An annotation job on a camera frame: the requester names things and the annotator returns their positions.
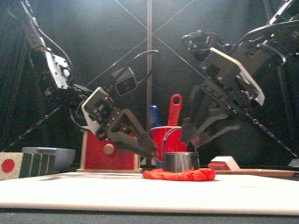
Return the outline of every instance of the white board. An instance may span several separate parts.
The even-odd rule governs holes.
[[[299,214],[299,182],[217,175],[208,182],[70,172],[0,181],[0,207],[189,214]]]

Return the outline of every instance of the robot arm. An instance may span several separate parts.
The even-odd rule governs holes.
[[[65,54],[66,59],[55,55],[51,49],[45,46],[42,40],[45,35],[35,23],[27,1],[19,0],[13,2],[10,10],[13,13],[10,11],[9,13],[21,23],[30,49],[41,56],[35,66],[39,70],[37,72],[43,74],[41,87],[43,88],[45,96],[57,103],[66,105],[72,110],[78,110],[80,108],[86,122],[86,129],[96,135],[98,140],[108,139],[116,143],[121,151],[130,151],[145,158],[154,158],[154,143],[130,110],[126,108],[120,109],[114,106],[110,96],[101,87],[92,92],[85,87],[70,84],[70,62]],[[150,51],[142,53],[142,55],[148,53],[157,54],[158,52]],[[132,75],[118,80],[128,69],[128,66],[124,67],[116,74],[116,85],[112,83],[108,87],[108,89],[116,87],[120,95],[133,90],[137,85]]]
[[[254,74],[269,61],[280,66],[286,58],[297,56],[297,11],[299,1],[284,1],[266,25],[250,31],[234,45],[222,43],[216,33],[204,31],[181,37],[190,56],[200,62],[198,84],[189,96],[189,116],[181,125],[182,142],[194,142],[200,147],[238,129],[234,118],[256,121],[252,113],[262,106],[265,97],[253,80]]]

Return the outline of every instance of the red cup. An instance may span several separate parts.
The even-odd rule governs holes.
[[[152,139],[157,147],[157,159],[162,161],[165,152],[186,151],[186,145],[180,141],[180,126],[160,126],[150,129]]]

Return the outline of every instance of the red towel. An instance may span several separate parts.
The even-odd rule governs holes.
[[[201,168],[194,171],[170,172],[162,169],[144,171],[142,176],[145,179],[162,179],[176,181],[208,181],[214,179],[214,171],[208,168]]]

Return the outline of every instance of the black curtain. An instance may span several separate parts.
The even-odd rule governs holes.
[[[23,32],[18,22],[5,10],[10,2],[6,1],[1,7],[1,149],[5,149],[31,125],[58,107],[55,103],[43,99],[38,88]],[[73,82],[90,90],[104,87],[110,73],[146,50],[146,1],[30,0],[29,2],[38,26],[69,55],[74,73]],[[181,94],[185,108],[186,98],[197,81],[190,65],[196,67],[198,63],[190,58],[180,43],[181,36],[201,29],[205,32],[216,32],[224,42],[236,43],[248,31],[265,24],[268,13],[273,13],[281,3],[278,0],[270,1],[269,8],[265,8],[268,2],[153,1],[152,48],[160,51],[162,57],[158,72],[152,80],[152,103],[160,109],[162,124],[166,123],[170,95]],[[46,39],[45,41],[46,46],[57,52],[55,46]],[[133,69],[142,75],[145,60],[140,60]],[[270,73],[265,71],[260,79],[258,84],[265,88],[265,97],[269,97],[268,106],[261,108],[257,118],[293,147],[294,140],[284,134],[289,131],[285,125],[285,105],[276,105],[276,100],[282,99],[278,77],[274,78],[276,86],[268,85],[266,77],[273,76],[277,77],[276,70]],[[293,101],[296,97],[293,81],[297,80],[292,69],[286,69],[284,77],[288,89],[290,88],[289,95],[293,97],[290,113],[294,115],[297,103]],[[145,83],[116,101],[132,109],[140,123],[145,126]],[[276,107],[284,110],[278,115],[270,113]],[[244,122],[241,127],[241,131],[229,132],[200,149],[201,163],[206,164],[217,155],[232,155],[242,165],[285,165],[290,159],[288,152],[264,136],[254,125]],[[80,161],[81,132],[70,122],[66,108],[61,108],[7,150],[19,151],[23,146],[76,149],[76,161]]]

